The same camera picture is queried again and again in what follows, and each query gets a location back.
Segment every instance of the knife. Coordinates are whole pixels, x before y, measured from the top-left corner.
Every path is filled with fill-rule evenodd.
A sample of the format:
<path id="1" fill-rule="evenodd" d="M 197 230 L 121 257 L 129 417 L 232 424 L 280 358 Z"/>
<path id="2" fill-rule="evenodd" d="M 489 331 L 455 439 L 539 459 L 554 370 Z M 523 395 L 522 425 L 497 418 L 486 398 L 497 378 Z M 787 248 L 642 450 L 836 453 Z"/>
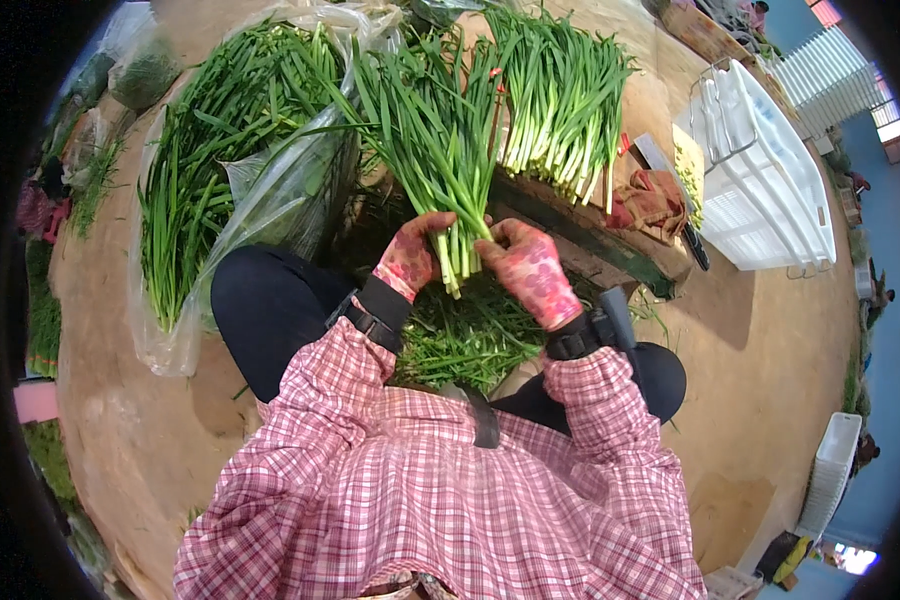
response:
<path id="1" fill-rule="evenodd" d="M 697 203 L 690 197 L 690 193 L 687 192 L 684 180 L 677 174 L 677 169 L 670 163 L 670 160 L 667 159 L 663 150 L 660 150 L 660 146 L 657 145 L 654 138 L 650 137 L 649 133 L 637 136 L 637 138 L 633 140 L 633 146 L 636 146 L 637 151 L 643 156 L 643 160 L 647 162 L 650 169 L 653 169 L 654 171 L 670 171 L 671 175 L 673 175 L 673 179 L 676 180 L 676 185 L 680 188 L 683 202 L 690 214 L 694 214 L 700 210 L 697 207 Z M 683 235 L 683 240 L 687 243 L 687 248 L 690 249 L 690 254 L 696 259 L 696 264 L 699 265 L 700 269 L 709 271 L 710 257 L 707 256 L 704 242 L 700 239 L 700 234 L 697 232 L 696 228 L 690 224 L 690 221 L 687 221 L 681 233 Z"/>

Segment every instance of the scallion bundle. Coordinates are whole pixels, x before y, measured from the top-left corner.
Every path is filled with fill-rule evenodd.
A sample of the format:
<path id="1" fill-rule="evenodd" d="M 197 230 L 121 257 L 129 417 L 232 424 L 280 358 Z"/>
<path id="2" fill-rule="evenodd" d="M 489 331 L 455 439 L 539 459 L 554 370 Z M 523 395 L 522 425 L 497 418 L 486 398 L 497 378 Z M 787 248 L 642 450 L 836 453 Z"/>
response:
<path id="1" fill-rule="evenodd" d="M 546 10 L 534 17 L 495 6 L 484 16 L 497 44 L 514 44 L 504 66 L 507 173 L 534 175 L 584 205 L 603 174 L 610 195 L 632 57 L 613 36 L 594 39 Z"/>
<path id="2" fill-rule="evenodd" d="M 473 242 L 492 239 L 484 211 L 502 143 L 499 66 L 506 54 L 482 38 L 465 56 L 459 30 L 443 38 L 425 35 L 396 54 L 360 54 L 355 44 L 365 118 L 327 85 L 417 213 L 456 212 L 454 225 L 432 240 L 443 283 L 455 298 L 461 282 L 481 269 Z"/>
<path id="3" fill-rule="evenodd" d="M 289 138 L 317 116 L 344 63 L 323 24 L 313 31 L 263 23 L 219 44 L 166 121 L 145 189 L 141 261 L 161 330 L 173 329 L 217 236 L 233 214 L 222 162 Z"/>

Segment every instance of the dirt floor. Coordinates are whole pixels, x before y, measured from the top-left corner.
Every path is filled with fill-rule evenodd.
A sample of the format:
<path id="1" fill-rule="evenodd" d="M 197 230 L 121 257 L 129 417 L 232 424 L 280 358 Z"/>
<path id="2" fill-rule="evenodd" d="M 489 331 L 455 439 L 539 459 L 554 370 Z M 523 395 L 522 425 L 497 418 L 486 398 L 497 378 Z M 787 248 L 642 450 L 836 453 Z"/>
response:
<path id="1" fill-rule="evenodd" d="M 156 0 L 184 63 L 204 58 L 267 0 Z M 571 2 L 600 18 L 686 106 L 704 65 L 634 4 Z M 154 110 L 127 135 L 115 184 L 89 239 L 58 243 L 52 281 L 63 311 L 58 401 L 73 483 L 135 594 L 172 597 L 174 557 L 187 515 L 213 494 L 221 467 L 259 417 L 219 338 L 206 336 L 192 378 L 158 377 L 134 353 L 127 323 L 127 250 L 133 190 Z M 768 540 L 796 522 L 816 446 L 839 410 L 857 302 L 846 227 L 836 216 L 838 262 L 813 278 L 741 272 L 716 250 L 682 298 L 656 306 L 686 366 L 686 402 L 664 427 L 683 462 L 696 558 L 704 572 L 752 567 Z M 638 337 L 664 342 L 660 327 Z"/>

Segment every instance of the plaid sleeve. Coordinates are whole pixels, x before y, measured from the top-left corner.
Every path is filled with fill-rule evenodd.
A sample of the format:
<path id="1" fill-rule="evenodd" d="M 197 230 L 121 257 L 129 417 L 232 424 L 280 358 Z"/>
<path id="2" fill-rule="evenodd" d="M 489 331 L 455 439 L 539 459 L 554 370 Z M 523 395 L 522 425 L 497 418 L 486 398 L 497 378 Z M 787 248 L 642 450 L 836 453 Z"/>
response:
<path id="1" fill-rule="evenodd" d="M 290 360 L 264 425 L 223 468 L 176 554 L 180 598 L 273 598 L 285 548 L 336 459 L 367 437 L 365 412 L 395 357 L 341 318 Z"/>
<path id="2" fill-rule="evenodd" d="M 547 393 L 566 408 L 576 456 L 590 464 L 578 471 L 580 481 L 609 517 L 594 522 L 594 557 L 610 565 L 620 553 L 648 553 L 634 568 L 658 571 L 651 597 L 706 597 L 680 460 L 660 447 L 660 420 L 647 412 L 633 372 L 626 356 L 609 347 L 579 360 L 544 360 Z M 621 546 L 621 525 L 632 534 L 632 547 Z M 616 589 L 642 590 L 649 575 L 611 570 Z"/>

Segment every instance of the pink gardening glove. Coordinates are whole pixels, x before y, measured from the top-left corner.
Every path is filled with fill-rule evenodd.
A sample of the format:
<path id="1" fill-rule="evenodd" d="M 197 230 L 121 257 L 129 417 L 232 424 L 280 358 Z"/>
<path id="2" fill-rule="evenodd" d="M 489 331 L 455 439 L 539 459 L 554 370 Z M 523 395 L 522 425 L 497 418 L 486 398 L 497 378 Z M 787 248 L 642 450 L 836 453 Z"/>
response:
<path id="1" fill-rule="evenodd" d="M 384 250 L 373 276 L 412 304 L 420 288 L 441 276 L 440 263 L 427 249 L 427 234 L 444 231 L 456 220 L 453 212 L 428 212 L 405 223 Z"/>
<path id="2" fill-rule="evenodd" d="M 504 219 L 490 232 L 498 244 L 477 240 L 474 250 L 540 327 L 559 330 L 584 312 L 549 235 L 516 219 Z"/>

